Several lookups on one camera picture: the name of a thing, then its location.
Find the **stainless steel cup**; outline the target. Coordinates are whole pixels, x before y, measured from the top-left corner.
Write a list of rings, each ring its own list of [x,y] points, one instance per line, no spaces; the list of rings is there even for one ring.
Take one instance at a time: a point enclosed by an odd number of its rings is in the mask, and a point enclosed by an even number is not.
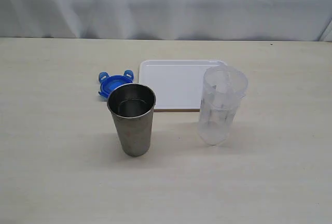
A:
[[[117,87],[107,99],[124,153],[139,157],[148,152],[151,141],[156,96],[139,83]]]

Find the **blue plastic lid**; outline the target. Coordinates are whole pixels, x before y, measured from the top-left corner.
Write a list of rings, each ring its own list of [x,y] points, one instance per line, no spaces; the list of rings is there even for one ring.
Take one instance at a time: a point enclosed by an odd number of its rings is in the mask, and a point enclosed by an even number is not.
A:
[[[124,71],[123,75],[110,76],[107,72],[99,73],[100,90],[98,94],[104,98],[108,98],[109,95],[119,86],[124,84],[133,83],[134,73],[131,70]]]

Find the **clear plastic container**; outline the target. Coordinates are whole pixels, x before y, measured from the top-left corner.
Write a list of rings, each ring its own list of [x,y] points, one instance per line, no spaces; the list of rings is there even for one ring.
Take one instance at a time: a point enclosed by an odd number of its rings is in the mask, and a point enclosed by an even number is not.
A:
[[[198,121],[198,133],[205,143],[214,146],[227,139],[247,87],[247,77],[232,66],[206,70]]]

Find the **white rectangular tray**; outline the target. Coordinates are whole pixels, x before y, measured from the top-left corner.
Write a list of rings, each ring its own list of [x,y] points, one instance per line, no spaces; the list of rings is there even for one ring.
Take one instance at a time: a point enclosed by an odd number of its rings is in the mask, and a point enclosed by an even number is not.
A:
[[[210,67],[226,65],[220,60],[146,60],[140,64],[139,80],[156,95],[155,111],[200,109],[203,75]]]

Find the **white backdrop curtain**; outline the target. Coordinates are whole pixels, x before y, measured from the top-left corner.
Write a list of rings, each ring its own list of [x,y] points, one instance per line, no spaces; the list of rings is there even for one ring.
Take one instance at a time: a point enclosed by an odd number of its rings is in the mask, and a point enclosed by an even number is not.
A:
[[[1,0],[1,36],[331,41],[331,0]]]

